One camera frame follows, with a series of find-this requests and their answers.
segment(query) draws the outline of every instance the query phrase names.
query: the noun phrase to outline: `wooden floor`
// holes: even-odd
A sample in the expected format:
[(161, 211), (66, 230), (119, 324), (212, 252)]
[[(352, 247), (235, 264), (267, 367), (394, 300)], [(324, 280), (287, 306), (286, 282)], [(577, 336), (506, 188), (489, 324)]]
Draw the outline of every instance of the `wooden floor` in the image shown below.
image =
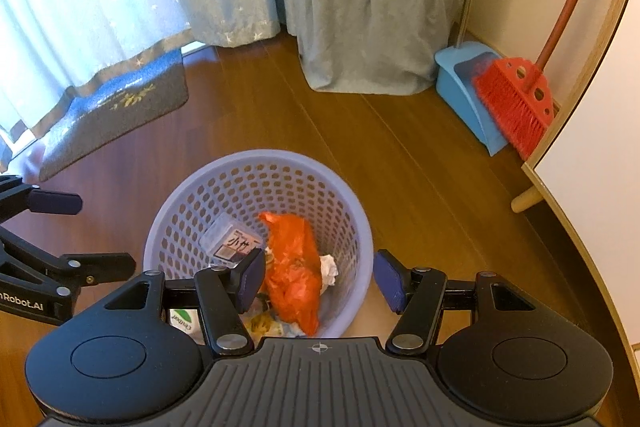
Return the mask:
[[(142, 265), (156, 212), (189, 174), (239, 150), (287, 149), (325, 163), (351, 185), (376, 248), (452, 279), (500, 272), (590, 329), (593, 319), (536, 230), (510, 210), (511, 198), (529, 186), (518, 156), (508, 148), (489, 158), (434, 89), (410, 97), (313, 92), (295, 40), (286, 35), (232, 50), (208, 48), (185, 64), (190, 99), (184, 107), (44, 184), (78, 192), (85, 202), (79, 216), (25, 213), (7, 228), (54, 254), (129, 251)], [(109, 290), (84, 290), (80, 307)], [(462, 320), (452, 317), (444, 331), (462, 327)], [(0, 314), (2, 426), (32, 427), (40, 419), (22, 368), (48, 330)], [(621, 378), (616, 374), (617, 387), (598, 416), (606, 427), (623, 425), (616, 396), (630, 383)]]

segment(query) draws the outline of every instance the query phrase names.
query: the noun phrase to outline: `basket rim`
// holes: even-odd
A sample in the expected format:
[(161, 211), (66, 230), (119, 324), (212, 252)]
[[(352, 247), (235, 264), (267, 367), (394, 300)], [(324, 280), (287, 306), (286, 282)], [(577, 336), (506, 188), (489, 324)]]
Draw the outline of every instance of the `basket rim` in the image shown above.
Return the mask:
[(177, 187), (174, 188), (171, 194), (169, 194), (169, 196), (166, 198), (166, 200), (158, 210), (156, 217), (154, 218), (151, 229), (149, 229), (149, 234), (146, 236), (145, 250), (143, 253), (143, 270), (149, 270), (153, 268), (152, 266), (148, 265), (148, 263), (150, 263), (153, 251), (153, 238), (158, 235), (161, 221), (164, 219), (164, 216), (169, 212), (170, 207), (174, 206), (175, 201), (180, 195), (182, 195), (188, 185), (191, 185), (194, 179), (201, 177), (203, 174), (206, 174), (206, 172), (210, 171), (212, 168), (223, 166), (224, 164), (229, 162), (255, 159), (257, 156), (270, 156), (277, 159), (291, 160), (307, 165), (310, 169), (316, 170), (325, 178), (331, 179), (331, 181), (337, 187), (340, 195), (347, 200), (349, 206), (351, 207), (354, 221), (357, 224), (356, 233), (360, 236), (359, 253), (370, 252), (370, 255), (358, 255), (358, 267), (356, 269), (356, 277), (354, 280), (353, 289), (351, 290), (351, 295), (349, 296), (349, 305), (345, 306), (340, 311), (337, 317), (335, 317), (331, 326), (327, 328), (327, 330), (322, 334), (324, 338), (339, 337), (345, 332), (351, 322), (353, 322), (353, 319), (358, 313), (358, 310), (361, 308), (369, 289), (369, 283), (371, 280), (371, 275), (373, 273), (373, 238), (371, 235), (371, 226), (369, 224), (369, 219), (367, 219), (367, 214), (365, 213), (360, 200), (353, 192), (353, 190), (351, 190), (351, 187), (340, 176), (338, 176), (336, 172), (331, 170), (326, 165), (320, 163), (319, 161), (314, 160), (313, 158), (309, 158), (309, 156), (280, 149), (251, 149), (222, 156), (190, 174), (190, 176), (185, 178)]

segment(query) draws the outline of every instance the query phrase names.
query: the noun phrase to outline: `orange plastic bag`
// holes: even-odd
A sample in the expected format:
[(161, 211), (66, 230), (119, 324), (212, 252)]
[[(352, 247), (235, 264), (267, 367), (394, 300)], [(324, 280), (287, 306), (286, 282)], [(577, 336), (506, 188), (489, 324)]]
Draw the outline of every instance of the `orange plastic bag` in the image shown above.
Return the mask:
[(268, 263), (264, 283), (281, 320), (296, 322), (308, 337), (318, 331), (322, 275), (320, 255), (308, 221), (293, 214), (260, 213), (269, 227)]

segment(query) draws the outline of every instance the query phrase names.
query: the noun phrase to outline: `purple plastic basket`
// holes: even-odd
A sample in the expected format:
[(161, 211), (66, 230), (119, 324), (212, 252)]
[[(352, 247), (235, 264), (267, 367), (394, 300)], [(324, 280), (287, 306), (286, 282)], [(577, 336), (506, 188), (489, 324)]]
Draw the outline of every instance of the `purple plastic basket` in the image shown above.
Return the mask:
[(358, 198), (331, 169), (306, 156), (252, 150), (224, 156), (194, 172), (164, 202), (145, 245), (144, 269), (168, 279), (192, 277), (210, 258), (200, 236), (227, 212), (268, 237), (264, 210), (303, 216), (318, 250), (338, 265), (335, 286), (321, 298), (316, 336), (340, 337), (364, 301), (373, 269), (369, 221)]

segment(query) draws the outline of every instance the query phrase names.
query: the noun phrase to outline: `broom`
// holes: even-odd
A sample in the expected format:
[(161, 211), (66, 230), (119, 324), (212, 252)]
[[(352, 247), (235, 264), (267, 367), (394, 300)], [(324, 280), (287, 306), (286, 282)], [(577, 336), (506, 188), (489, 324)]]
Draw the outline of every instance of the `broom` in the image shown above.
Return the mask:
[(542, 74), (578, 0), (566, 0), (535, 64), (500, 58), (473, 79), (478, 98), (523, 160), (531, 156), (554, 118), (553, 98)]

